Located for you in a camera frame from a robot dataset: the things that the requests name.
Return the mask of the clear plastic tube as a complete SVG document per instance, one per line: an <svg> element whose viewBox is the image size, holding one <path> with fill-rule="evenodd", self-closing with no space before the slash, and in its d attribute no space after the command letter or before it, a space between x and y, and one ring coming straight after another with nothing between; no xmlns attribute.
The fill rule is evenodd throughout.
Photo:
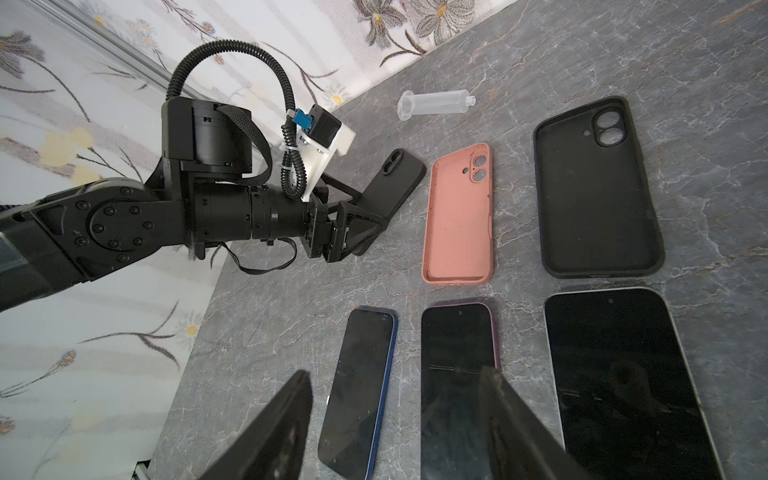
<svg viewBox="0 0 768 480"><path fill-rule="evenodd" d="M396 112L401 121L412 116L466 113L476 104L476 97L467 90L415 94L406 90L400 97Z"/></svg>

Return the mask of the phone with pink case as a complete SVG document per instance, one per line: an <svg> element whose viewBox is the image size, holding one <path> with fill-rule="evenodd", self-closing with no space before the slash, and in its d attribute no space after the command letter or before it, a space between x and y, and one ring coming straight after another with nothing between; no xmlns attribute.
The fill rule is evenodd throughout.
<svg viewBox="0 0 768 480"><path fill-rule="evenodd" d="M423 479L489 479L479 400L485 367L499 367L492 310L476 300L435 304L421 317Z"/></svg>

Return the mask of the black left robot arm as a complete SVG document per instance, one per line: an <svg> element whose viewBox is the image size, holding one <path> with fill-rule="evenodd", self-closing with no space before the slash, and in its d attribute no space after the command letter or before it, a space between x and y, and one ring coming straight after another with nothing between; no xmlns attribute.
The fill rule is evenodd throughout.
<svg viewBox="0 0 768 480"><path fill-rule="evenodd" d="M388 220L361 194L295 200L254 175L271 154L249 111L175 97L162 109L163 154L146 182L108 178L1 211L1 306L94 281L165 246L203 258L230 241L283 241L328 262L375 238Z"/></svg>

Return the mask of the pink phone case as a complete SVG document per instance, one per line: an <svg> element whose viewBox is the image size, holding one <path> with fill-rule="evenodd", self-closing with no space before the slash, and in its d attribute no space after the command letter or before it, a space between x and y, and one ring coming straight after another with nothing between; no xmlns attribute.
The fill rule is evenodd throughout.
<svg viewBox="0 0 768 480"><path fill-rule="evenodd" d="M493 161L478 143L431 168L422 278L431 285L482 285L494 272Z"/></svg>

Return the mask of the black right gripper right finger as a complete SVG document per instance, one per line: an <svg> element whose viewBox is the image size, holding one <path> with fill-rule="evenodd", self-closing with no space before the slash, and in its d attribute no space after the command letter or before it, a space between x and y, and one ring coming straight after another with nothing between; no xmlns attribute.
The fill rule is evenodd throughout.
<svg viewBox="0 0 768 480"><path fill-rule="evenodd" d="M494 479L588 479L500 371L481 370L479 400Z"/></svg>

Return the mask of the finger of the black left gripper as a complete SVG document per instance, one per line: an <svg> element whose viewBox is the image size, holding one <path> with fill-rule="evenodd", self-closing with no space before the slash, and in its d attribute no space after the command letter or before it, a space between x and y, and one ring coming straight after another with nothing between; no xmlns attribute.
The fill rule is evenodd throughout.
<svg viewBox="0 0 768 480"><path fill-rule="evenodd" d="M362 244L382 233L388 224L385 217L349 202L340 202L335 219L335 257L353 254Z"/></svg>
<svg viewBox="0 0 768 480"><path fill-rule="evenodd" d="M363 194L344 184L340 180L323 173L322 181L329 187L348 195L348 201L322 204L322 217L325 219L383 219L383 216L361 208L357 202L363 199Z"/></svg>

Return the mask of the black phone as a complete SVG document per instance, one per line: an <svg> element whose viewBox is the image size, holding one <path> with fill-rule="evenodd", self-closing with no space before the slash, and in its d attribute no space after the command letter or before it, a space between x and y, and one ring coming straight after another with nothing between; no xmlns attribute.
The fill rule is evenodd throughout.
<svg viewBox="0 0 768 480"><path fill-rule="evenodd" d="M658 293L554 294L544 317L565 450L593 478L723 478Z"/></svg>
<svg viewBox="0 0 768 480"><path fill-rule="evenodd" d="M348 317L317 448L344 479L373 476L397 330L389 309L361 306Z"/></svg>

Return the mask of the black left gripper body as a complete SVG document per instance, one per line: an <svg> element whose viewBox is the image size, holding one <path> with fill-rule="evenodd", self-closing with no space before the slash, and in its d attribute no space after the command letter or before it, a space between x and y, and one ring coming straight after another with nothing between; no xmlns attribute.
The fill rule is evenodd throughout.
<svg viewBox="0 0 768 480"><path fill-rule="evenodd" d="M360 209L349 202L332 205L310 200L307 204L305 233L301 238L309 258L322 257L335 263L352 254L360 245L352 223L360 222Z"/></svg>

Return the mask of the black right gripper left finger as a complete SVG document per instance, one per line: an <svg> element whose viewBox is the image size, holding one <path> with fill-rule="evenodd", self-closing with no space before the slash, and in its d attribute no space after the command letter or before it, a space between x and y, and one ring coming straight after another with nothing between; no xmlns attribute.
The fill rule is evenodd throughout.
<svg viewBox="0 0 768 480"><path fill-rule="evenodd" d="M204 479L297 479L313 405L310 374L296 371Z"/></svg>

